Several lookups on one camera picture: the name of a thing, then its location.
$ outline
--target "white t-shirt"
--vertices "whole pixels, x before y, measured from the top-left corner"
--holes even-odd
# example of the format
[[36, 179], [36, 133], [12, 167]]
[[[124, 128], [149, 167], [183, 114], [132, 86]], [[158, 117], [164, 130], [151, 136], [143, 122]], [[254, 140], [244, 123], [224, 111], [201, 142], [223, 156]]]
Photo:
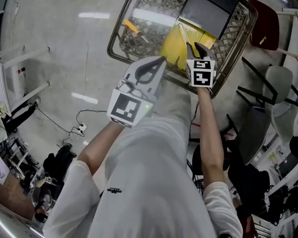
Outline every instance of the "white t-shirt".
[[117, 139], [107, 159], [102, 197], [88, 166], [77, 161], [49, 216], [45, 238], [242, 237], [227, 185], [201, 194], [186, 171], [187, 128], [144, 119]]

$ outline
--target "gray floor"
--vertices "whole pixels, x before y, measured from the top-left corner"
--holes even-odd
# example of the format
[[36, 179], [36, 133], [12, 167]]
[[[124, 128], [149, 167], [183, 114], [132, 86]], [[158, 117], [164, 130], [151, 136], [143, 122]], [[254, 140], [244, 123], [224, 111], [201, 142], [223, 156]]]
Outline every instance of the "gray floor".
[[[106, 53], [110, 34], [125, 0], [16, 0], [20, 4], [11, 31], [11, 20], [16, 4], [7, 0], [1, 30], [1, 49], [25, 44], [26, 51], [49, 46], [50, 53], [29, 60], [26, 64], [27, 84], [31, 89], [40, 82], [49, 81], [50, 86], [40, 93], [40, 109], [56, 123], [70, 130], [77, 126], [75, 117], [80, 110], [106, 110], [112, 90], [127, 69], [125, 63], [111, 59]], [[286, 5], [281, 0], [260, 0], [275, 10]], [[108, 19], [81, 18], [81, 12], [110, 14]], [[290, 21], [280, 18], [280, 46], [287, 39]], [[279, 64], [277, 52], [263, 51], [247, 45], [243, 56], [264, 71], [270, 64]], [[214, 99], [214, 107], [220, 127], [227, 124], [226, 114], [240, 123], [247, 106], [236, 96], [238, 85], [260, 88], [241, 61], [239, 61], [222, 90]], [[72, 93], [86, 95], [98, 100], [90, 104], [72, 97]], [[192, 109], [196, 96], [192, 96]], [[36, 111], [19, 127], [19, 133], [29, 144], [30, 154], [40, 163], [51, 152], [56, 153], [66, 133], [54, 126]], [[79, 121], [87, 123], [85, 137], [71, 137], [74, 151], [79, 154], [83, 142], [89, 142], [108, 122], [104, 113], [83, 113]]]

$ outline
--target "short sleeve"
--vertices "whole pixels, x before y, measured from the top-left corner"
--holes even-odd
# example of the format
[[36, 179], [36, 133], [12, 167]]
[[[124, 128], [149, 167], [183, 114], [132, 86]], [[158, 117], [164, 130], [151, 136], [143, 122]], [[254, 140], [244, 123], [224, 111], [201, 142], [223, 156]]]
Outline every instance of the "short sleeve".
[[72, 237], [91, 208], [99, 202], [99, 190], [87, 164], [76, 161], [43, 228], [45, 237]]
[[227, 234], [233, 238], [242, 238], [242, 225], [224, 182], [217, 181], [207, 186], [203, 200], [218, 237]]

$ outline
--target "yellow paper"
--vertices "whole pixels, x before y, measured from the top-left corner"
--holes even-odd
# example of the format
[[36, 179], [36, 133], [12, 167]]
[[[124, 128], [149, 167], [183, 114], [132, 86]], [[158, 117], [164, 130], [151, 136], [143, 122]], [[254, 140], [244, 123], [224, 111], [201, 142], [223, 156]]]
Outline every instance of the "yellow paper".
[[181, 70], [185, 71], [187, 46], [178, 25], [179, 23], [183, 24], [189, 43], [193, 48], [194, 55], [197, 57], [199, 57], [199, 52], [196, 50], [194, 43], [200, 43], [210, 49], [216, 41], [216, 38], [184, 20], [178, 19], [175, 22], [159, 54], [165, 56], [170, 64], [177, 64]]

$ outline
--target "screwdriver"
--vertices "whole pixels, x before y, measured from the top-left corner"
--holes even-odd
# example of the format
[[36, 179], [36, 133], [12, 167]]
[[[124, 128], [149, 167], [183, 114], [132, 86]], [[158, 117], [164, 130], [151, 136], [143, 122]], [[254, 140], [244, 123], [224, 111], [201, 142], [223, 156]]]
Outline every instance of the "screwdriver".
[[144, 37], [144, 35], [142, 34], [141, 31], [139, 31], [129, 20], [125, 19], [124, 20], [125, 24], [132, 30], [134, 31], [137, 35], [139, 35], [141, 38], [143, 38], [147, 43], [149, 43], [149, 41], [146, 40], [146, 38]]

